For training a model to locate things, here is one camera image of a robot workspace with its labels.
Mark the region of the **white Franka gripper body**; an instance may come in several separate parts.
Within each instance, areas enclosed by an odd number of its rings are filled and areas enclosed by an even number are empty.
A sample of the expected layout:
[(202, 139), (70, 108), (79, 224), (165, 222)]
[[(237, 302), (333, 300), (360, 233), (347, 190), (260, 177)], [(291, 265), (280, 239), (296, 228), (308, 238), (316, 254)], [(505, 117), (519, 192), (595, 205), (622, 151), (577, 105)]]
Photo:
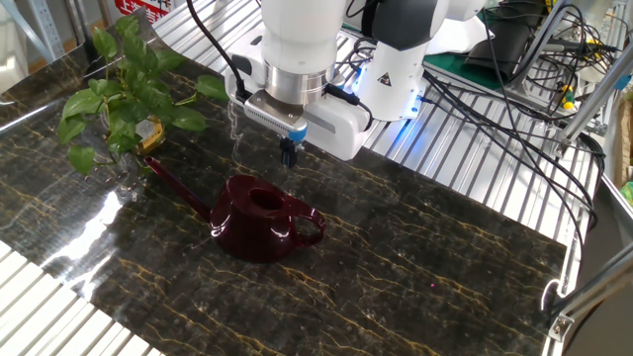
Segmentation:
[(342, 160), (353, 158), (367, 138), (370, 116), (362, 107), (325, 92), (334, 72), (287, 72), (262, 56), (263, 37), (244, 35), (228, 55), (249, 97), (237, 97), (236, 77), (225, 71), (226, 93), (252, 121), (291, 141), (308, 142)]

